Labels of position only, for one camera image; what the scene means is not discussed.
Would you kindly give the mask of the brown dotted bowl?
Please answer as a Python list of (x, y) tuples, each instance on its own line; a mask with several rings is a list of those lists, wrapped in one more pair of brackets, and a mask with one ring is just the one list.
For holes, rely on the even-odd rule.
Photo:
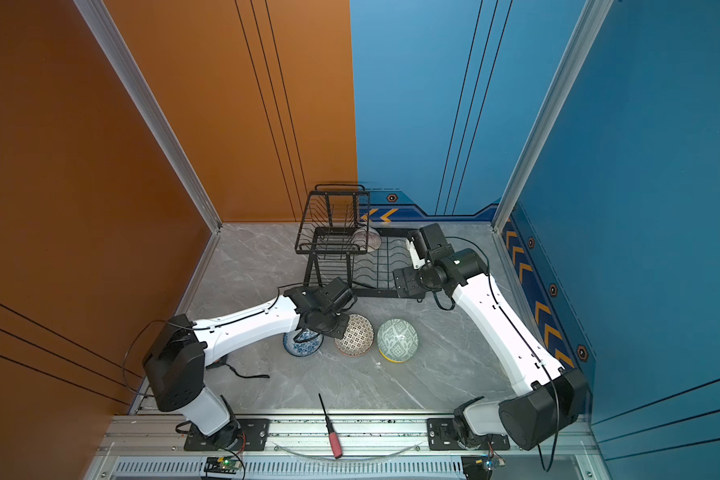
[(373, 346), (375, 331), (368, 318), (360, 314), (350, 314), (344, 336), (335, 340), (338, 350), (350, 357), (365, 355)]

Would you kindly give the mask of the pink striped bowl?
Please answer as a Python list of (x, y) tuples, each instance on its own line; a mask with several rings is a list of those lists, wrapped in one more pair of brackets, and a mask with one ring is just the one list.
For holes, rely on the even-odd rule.
[(381, 247), (382, 238), (380, 233), (374, 228), (362, 226), (353, 233), (351, 242), (357, 246), (360, 251), (369, 253)]

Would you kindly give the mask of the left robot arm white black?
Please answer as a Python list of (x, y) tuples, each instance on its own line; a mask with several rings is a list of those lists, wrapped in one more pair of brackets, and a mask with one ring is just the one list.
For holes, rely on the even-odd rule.
[(357, 301), (341, 279), (326, 286), (293, 285), (261, 305), (220, 317), (185, 314), (158, 323), (162, 329), (142, 366), (161, 412), (181, 414), (213, 449), (236, 449), (242, 426), (229, 401), (206, 385), (207, 367), (268, 337), (303, 331), (342, 338), (348, 310)]

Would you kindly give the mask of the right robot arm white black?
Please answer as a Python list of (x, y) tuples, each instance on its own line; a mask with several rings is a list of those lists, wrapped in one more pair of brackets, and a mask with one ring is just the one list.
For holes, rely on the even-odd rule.
[(474, 250), (407, 247), (412, 264), (394, 273), (398, 293), (445, 293), (484, 336), (514, 392), (500, 402), (478, 397), (456, 407), (457, 442), (478, 449), (489, 446), (492, 436), (505, 435), (526, 451), (540, 448), (545, 440), (556, 442), (584, 409), (589, 386), (582, 371), (566, 369), (543, 347), (504, 300), (488, 264)]

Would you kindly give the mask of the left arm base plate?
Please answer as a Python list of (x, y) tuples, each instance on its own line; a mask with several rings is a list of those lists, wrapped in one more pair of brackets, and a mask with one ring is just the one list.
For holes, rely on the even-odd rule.
[(266, 447), (270, 424), (267, 418), (238, 418), (211, 436), (202, 434), (191, 424), (183, 449), (189, 452), (262, 452)]

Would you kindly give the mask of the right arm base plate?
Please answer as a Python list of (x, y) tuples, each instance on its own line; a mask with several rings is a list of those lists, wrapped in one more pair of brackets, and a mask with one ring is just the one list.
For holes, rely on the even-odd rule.
[(426, 427), (428, 448), (432, 451), (508, 451), (510, 449), (507, 435), (487, 434), (470, 437), (458, 432), (452, 417), (428, 418)]

